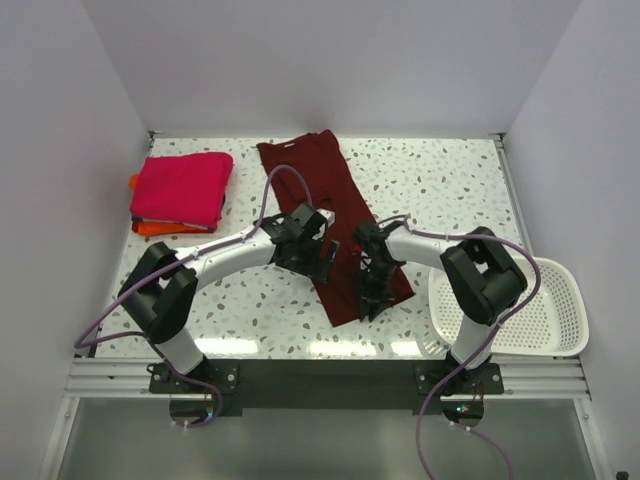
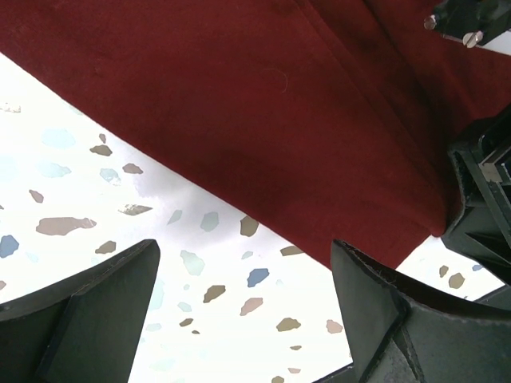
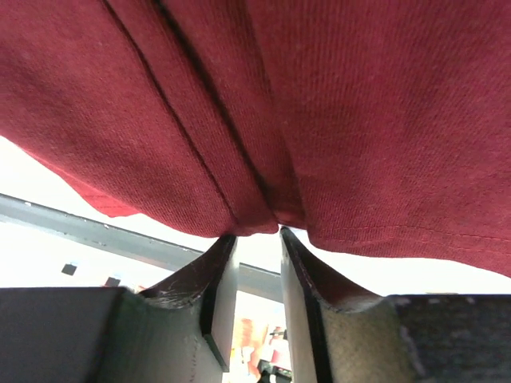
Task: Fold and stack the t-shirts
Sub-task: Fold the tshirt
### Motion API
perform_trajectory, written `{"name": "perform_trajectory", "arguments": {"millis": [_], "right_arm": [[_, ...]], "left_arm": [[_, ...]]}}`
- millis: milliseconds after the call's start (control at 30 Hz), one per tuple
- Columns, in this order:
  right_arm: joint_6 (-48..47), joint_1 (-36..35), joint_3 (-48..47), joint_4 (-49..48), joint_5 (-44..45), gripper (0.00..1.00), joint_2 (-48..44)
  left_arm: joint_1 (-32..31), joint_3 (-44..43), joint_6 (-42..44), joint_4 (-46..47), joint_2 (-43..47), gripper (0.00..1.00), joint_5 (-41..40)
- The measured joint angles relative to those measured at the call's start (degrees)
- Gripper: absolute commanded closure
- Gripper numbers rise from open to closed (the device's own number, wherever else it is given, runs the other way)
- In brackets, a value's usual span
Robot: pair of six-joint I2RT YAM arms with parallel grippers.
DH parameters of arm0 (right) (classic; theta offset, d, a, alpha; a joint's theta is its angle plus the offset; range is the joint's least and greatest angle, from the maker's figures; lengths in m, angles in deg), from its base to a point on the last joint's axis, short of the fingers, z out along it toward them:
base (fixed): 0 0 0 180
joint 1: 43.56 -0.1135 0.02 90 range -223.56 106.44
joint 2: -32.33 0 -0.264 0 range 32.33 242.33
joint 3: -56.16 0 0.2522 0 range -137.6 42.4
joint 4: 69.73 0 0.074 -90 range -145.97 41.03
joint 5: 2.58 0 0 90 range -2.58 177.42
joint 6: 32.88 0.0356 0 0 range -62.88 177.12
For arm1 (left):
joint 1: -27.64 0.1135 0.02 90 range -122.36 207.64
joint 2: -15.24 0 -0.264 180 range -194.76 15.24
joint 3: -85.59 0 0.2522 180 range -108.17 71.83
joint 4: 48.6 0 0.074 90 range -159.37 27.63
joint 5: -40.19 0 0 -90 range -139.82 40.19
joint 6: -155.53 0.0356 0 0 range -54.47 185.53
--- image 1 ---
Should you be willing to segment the dark red t-shirt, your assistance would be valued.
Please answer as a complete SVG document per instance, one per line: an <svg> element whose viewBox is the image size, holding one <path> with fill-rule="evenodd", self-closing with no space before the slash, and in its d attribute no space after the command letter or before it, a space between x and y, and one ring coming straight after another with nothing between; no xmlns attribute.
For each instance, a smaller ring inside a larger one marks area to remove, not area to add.
<svg viewBox="0 0 640 480"><path fill-rule="evenodd" d="M374 217L356 187L337 138L324 130L280 144L259 143L257 150L266 173L280 165L293 168L279 171L271 183L282 212L291 213L310 199L314 207L335 213L329 238L340 246L329 281L314 281L313 285L334 327L358 319L355 270L359 248L352 234Z"/></svg>

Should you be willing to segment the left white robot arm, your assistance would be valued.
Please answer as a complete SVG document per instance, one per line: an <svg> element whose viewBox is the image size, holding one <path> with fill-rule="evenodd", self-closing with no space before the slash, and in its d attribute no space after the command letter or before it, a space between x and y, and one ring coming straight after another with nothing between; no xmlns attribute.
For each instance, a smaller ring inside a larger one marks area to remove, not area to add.
<svg viewBox="0 0 640 480"><path fill-rule="evenodd" d="M220 240L183 249L156 243L128 276L119 304L173 367L173 382L196 392L210 377L207 357L186 327L196 293L242 270L271 264L326 282L339 249L337 241L324 246L334 222L334 212L302 203L291 214L258 219Z"/></svg>

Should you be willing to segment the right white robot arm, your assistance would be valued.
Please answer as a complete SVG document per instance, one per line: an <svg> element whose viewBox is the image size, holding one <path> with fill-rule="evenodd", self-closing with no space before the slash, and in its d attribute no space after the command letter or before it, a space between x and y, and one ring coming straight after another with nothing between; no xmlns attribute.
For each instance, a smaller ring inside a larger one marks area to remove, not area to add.
<svg viewBox="0 0 640 480"><path fill-rule="evenodd" d="M355 273L360 318L373 320L399 299L392 279L406 263L446 275L462 312L458 334L447 354L448 386L469 392L481 380L480 366L490 358L497 324L514 311L528 282L507 249L509 243L486 227L447 237L410 229L395 219L382 226L368 221L356 228L360 249Z"/></svg>

